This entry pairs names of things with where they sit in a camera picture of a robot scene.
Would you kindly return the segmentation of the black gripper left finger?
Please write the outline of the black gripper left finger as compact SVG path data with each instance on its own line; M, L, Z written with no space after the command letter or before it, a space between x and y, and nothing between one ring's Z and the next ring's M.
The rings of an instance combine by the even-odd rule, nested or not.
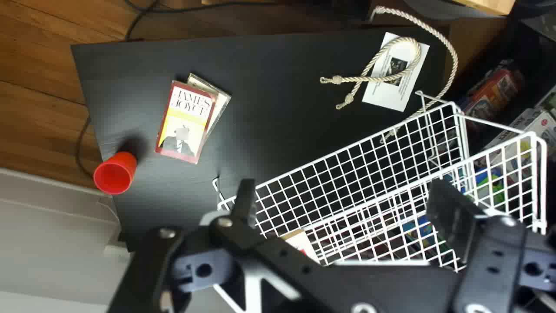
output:
M215 289L238 313L325 313L301 284L314 263L281 240L264 240L250 226L255 186L240 183L233 209L184 233L153 231L153 313L186 313L191 296Z

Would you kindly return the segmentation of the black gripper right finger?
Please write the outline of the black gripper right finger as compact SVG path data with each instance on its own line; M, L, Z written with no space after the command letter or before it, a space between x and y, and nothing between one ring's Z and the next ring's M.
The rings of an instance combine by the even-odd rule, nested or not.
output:
M453 313L518 313L520 290L556 292L554 240L511 216L487 216L450 183L429 186L426 216L464 264L450 297Z

